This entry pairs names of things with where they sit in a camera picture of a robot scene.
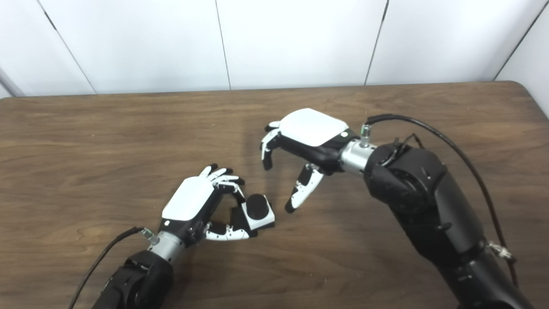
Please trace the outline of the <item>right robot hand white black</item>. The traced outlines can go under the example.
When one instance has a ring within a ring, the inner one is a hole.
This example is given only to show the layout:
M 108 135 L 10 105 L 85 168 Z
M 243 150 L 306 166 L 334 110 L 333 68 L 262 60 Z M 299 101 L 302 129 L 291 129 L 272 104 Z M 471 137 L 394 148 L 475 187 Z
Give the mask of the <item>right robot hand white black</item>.
M 344 172 L 341 151 L 358 138 L 349 125 L 311 108 L 302 108 L 265 127 L 259 150 L 264 170 L 273 167 L 272 152 L 281 148 L 306 160 L 285 209 L 294 213 L 324 176 Z

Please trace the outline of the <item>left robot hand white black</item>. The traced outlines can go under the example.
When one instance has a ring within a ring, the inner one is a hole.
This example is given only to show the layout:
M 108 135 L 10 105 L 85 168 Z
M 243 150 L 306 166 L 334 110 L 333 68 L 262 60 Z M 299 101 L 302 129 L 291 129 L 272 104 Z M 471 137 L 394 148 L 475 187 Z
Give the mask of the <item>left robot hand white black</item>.
M 214 241 L 244 240 L 256 237 L 246 227 L 225 225 L 224 231 L 210 233 L 211 222 L 224 195 L 232 195 L 240 204 L 246 201 L 241 186 L 245 184 L 231 168 L 218 168 L 217 164 L 206 166 L 200 174 L 186 178 L 167 202 L 161 214 L 159 232 L 178 237 L 185 248 L 198 244 L 203 239 Z

